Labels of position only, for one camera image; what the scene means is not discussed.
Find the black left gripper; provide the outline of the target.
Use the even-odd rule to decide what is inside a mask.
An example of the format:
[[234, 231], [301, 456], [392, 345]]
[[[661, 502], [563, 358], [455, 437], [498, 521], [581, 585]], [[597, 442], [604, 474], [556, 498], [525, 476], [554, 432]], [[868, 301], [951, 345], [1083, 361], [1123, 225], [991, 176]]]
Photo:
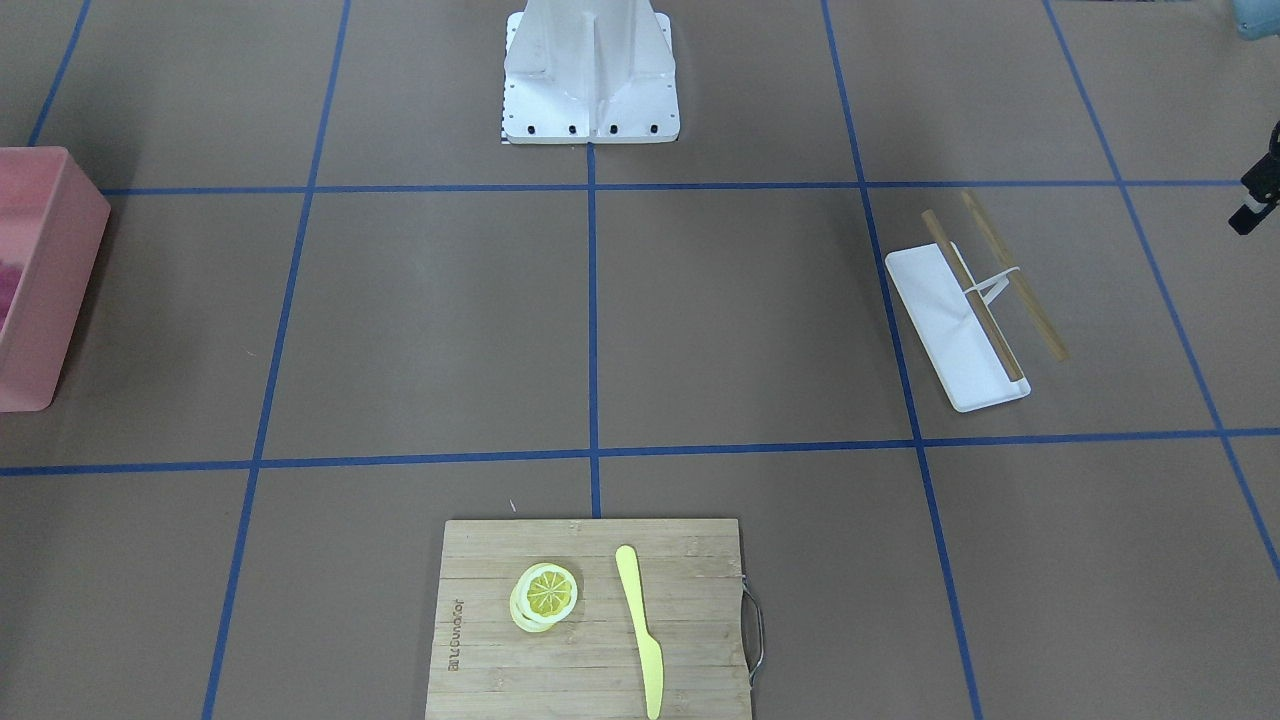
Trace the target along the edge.
[[1251, 234], [1279, 200], [1279, 123], [1271, 131], [1266, 154], [1242, 177], [1245, 201], [1229, 217], [1229, 227], [1239, 236]]

